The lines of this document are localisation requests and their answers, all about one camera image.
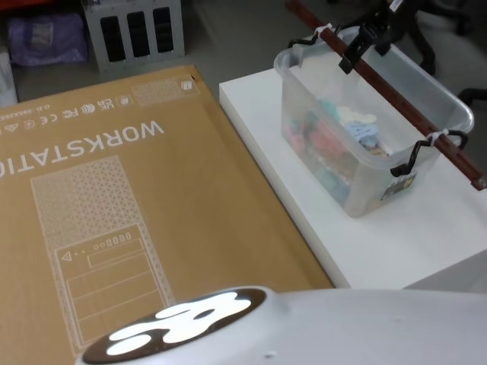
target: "brown cardboard box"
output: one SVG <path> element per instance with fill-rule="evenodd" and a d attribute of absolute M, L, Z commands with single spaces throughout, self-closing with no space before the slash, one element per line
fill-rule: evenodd
<path fill-rule="evenodd" d="M 0 114 L 2 363 L 224 287 L 330 287 L 193 67 Z"/>

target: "chair wheel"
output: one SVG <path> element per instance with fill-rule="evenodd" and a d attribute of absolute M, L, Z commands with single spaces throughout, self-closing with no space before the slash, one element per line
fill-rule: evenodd
<path fill-rule="evenodd" d="M 419 65 L 423 70 L 433 76 L 436 73 L 436 64 L 433 61 L 423 61 L 421 65 Z"/>
<path fill-rule="evenodd" d="M 459 36 L 466 36 L 472 30 L 473 30 L 473 26 L 472 26 L 472 22 L 470 21 L 470 19 L 463 19 L 461 21 L 458 21 L 457 34 Z"/>

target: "gray plastic crate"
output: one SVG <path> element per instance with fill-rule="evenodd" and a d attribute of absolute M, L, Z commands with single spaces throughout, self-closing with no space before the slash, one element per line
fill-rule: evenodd
<path fill-rule="evenodd" d="M 184 56 L 180 0 L 83 0 L 100 72 Z"/>

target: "white table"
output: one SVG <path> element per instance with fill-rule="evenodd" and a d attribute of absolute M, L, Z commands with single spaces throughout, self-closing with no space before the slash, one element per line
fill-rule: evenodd
<path fill-rule="evenodd" d="M 221 84 L 220 103 L 337 287 L 487 293 L 487 192 L 443 156 L 413 192 L 353 219 L 282 138 L 274 70 Z"/>

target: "gray floor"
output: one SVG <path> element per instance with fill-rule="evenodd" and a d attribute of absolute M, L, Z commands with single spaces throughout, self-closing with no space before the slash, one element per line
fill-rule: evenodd
<path fill-rule="evenodd" d="M 321 19 L 344 23 L 367 8 L 364 0 L 302 0 Z M 454 23 L 420 14 L 419 21 L 438 58 L 437 79 L 457 94 L 465 87 L 487 87 L 487 7 L 484 0 L 470 0 L 475 31 L 468 37 L 454 33 Z M 19 100 L 31 100 L 100 82 L 137 75 L 173 65 L 194 64 L 218 96 L 218 84 L 271 68 L 287 42 L 305 37 L 310 30 L 284 7 L 285 0 L 186 0 L 183 1 L 186 57 L 123 75 L 100 76 L 93 59 L 83 65 L 16 68 Z M 409 39 L 399 47 L 412 59 L 420 57 Z M 63 82 L 52 83 L 52 80 Z M 487 172 L 487 103 L 474 103 L 476 127 L 467 152 Z"/>

